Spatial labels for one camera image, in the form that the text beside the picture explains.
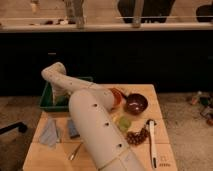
wooden table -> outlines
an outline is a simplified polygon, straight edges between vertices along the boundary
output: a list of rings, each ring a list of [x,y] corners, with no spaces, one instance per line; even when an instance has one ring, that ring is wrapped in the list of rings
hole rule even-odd
[[[123,110],[123,104],[110,115],[124,114],[132,120],[129,130],[140,130],[147,119],[154,119],[155,140],[157,148],[157,171],[177,171],[176,162],[169,142],[166,127],[162,118],[157,96],[153,85],[141,84],[107,84],[106,87],[123,87],[132,93],[140,93],[148,99],[148,108],[137,117],[127,114]],[[42,145],[38,142],[38,137],[47,121],[47,116],[56,119],[56,124],[61,130],[62,140],[57,143],[55,148]],[[68,156],[81,142],[80,138],[70,139],[67,129],[67,119],[69,113],[46,113],[42,112],[35,135],[30,145],[23,170],[24,171],[95,171],[94,163],[85,149],[84,145],[80,148],[74,161],[69,161]],[[132,147],[147,171],[152,170],[150,160],[150,144],[148,139],[141,145]]]

office chair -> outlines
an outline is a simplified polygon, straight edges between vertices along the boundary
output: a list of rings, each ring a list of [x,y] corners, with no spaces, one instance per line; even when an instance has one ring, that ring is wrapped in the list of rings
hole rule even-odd
[[[23,124],[22,122],[17,122],[4,128],[0,128],[0,135],[15,128],[18,128],[18,131],[21,133],[25,133],[27,131],[27,125]]]
[[[197,8],[196,16],[198,22],[212,22],[213,20],[213,1],[209,5],[202,5]]]

spoon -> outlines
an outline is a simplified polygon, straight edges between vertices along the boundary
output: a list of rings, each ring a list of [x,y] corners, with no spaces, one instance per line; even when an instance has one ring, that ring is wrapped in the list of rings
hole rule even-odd
[[[82,144],[83,144],[83,142],[81,142],[81,143],[76,147],[76,149],[70,154],[70,156],[68,157],[68,159],[69,159],[70,161],[74,160],[74,158],[75,158],[75,156],[76,156],[76,154],[77,154],[77,152],[78,152],[78,150],[80,149],[80,147],[81,147]]]

concrete floor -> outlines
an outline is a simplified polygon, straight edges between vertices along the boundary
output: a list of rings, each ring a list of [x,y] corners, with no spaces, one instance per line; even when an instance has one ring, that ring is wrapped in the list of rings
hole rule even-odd
[[[158,99],[179,171],[213,170],[213,127],[200,115],[203,106],[191,106],[193,93],[159,93]],[[40,97],[0,97],[0,128],[17,121],[29,127],[0,135],[0,170],[21,170],[37,126]]]
[[[29,25],[43,20],[65,18],[62,0],[40,0],[40,10],[33,14],[30,0],[1,0],[0,22],[3,25]],[[85,0],[83,4],[86,24],[123,23],[117,9],[118,0]],[[197,22],[196,9],[211,4],[212,0],[176,0],[173,4],[168,23]]]

brown bowl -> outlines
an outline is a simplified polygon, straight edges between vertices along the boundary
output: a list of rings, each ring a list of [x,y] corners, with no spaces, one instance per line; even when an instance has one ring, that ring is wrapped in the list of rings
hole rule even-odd
[[[126,110],[126,112],[132,115],[139,115],[147,107],[147,99],[141,94],[133,93],[126,98],[126,104],[124,106],[124,109]]]

